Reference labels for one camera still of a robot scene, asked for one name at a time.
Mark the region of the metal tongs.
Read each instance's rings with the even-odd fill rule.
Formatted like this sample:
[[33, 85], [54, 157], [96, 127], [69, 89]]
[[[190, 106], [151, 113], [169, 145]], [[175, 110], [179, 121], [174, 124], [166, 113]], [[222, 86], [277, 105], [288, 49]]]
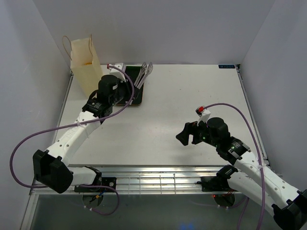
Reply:
[[141, 65], [141, 70], [134, 82], [134, 86], [137, 89], [140, 89], [143, 86], [145, 79], [151, 74], [152, 70], [153, 70], [152, 62], [150, 62], [148, 65], [146, 64], [146, 62], [143, 62], [143, 64]]

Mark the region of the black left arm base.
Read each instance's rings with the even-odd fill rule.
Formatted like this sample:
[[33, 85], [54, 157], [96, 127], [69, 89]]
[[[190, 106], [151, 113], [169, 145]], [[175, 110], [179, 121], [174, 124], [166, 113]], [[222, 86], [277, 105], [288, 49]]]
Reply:
[[[116, 177], [100, 177], [98, 179], [94, 179], [94, 182], [92, 185], [98, 186], [109, 186], [114, 189], [116, 189], [117, 185], [117, 178]], [[87, 187], [80, 187], [76, 186], [74, 188], [74, 192], [79, 192], [79, 193], [97, 193], [97, 192], [102, 192], [104, 188], [87, 188]]]

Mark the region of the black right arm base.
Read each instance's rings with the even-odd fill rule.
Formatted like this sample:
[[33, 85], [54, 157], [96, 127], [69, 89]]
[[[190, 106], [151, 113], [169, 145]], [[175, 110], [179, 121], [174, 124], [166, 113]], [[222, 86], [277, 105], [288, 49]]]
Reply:
[[231, 179], [232, 174], [237, 173], [238, 169], [232, 165], [226, 165], [221, 168], [214, 177], [203, 176], [196, 184], [201, 185], [201, 190], [229, 192], [231, 190], [228, 180]]

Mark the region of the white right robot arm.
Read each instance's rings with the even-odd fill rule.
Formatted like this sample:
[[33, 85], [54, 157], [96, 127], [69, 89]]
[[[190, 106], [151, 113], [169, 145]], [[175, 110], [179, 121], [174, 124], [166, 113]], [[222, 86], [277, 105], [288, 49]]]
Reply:
[[306, 224], [307, 192], [288, 184], [269, 167], [261, 167], [250, 148], [231, 136], [223, 119], [214, 117], [207, 122], [186, 123], [176, 139], [186, 146], [190, 136], [194, 145], [207, 143], [229, 162], [213, 179], [202, 183], [205, 188], [231, 188], [259, 204], [264, 198], [266, 210], [283, 230], [299, 230]]

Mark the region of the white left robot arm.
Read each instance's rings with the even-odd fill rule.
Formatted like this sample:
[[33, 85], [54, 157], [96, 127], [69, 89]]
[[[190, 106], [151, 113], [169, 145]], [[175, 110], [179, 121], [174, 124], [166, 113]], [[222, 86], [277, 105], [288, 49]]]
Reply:
[[70, 161], [87, 138], [109, 117], [114, 105], [124, 98], [133, 98], [133, 85], [114, 75], [104, 75], [98, 89], [92, 92], [82, 107], [74, 125], [45, 151], [37, 150], [33, 155], [35, 179], [61, 194], [70, 186], [85, 185], [90, 191], [101, 188], [99, 170], [84, 166], [70, 168]]

